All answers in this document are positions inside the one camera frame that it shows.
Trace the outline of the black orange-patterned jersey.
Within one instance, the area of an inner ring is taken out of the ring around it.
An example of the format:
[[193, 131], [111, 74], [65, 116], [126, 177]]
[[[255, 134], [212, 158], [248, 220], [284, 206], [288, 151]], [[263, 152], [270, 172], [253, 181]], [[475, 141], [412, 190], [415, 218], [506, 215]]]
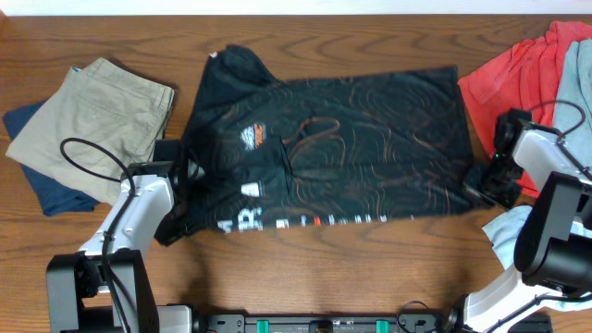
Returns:
[[200, 175], [157, 231], [258, 231], [454, 216], [474, 162], [456, 67], [279, 80], [250, 49], [205, 63], [181, 138]]

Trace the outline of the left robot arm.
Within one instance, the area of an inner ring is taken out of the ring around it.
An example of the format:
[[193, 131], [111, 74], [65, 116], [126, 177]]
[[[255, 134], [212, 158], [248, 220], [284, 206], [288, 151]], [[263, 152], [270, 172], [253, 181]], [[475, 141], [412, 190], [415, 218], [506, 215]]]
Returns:
[[45, 272], [53, 332], [193, 332], [189, 305], [156, 304], [144, 258], [154, 237], [186, 211], [186, 188], [203, 173], [195, 154], [175, 141], [170, 161], [125, 165], [117, 203], [101, 227], [71, 254], [52, 258]]

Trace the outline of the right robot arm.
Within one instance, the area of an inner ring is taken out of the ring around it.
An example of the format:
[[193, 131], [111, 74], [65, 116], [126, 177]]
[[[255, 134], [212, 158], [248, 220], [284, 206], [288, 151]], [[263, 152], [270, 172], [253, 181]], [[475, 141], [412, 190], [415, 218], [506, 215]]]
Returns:
[[512, 109], [496, 123], [496, 153], [482, 178], [480, 196], [504, 200], [523, 173], [539, 190], [520, 230], [512, 264], [480, 291], [452, 307], [445, 332], [507, 332], [548, 302], [591, 299], [591, 240], [572, 232], [591, 227], [591, 173], [564, 144], [563, 132]]

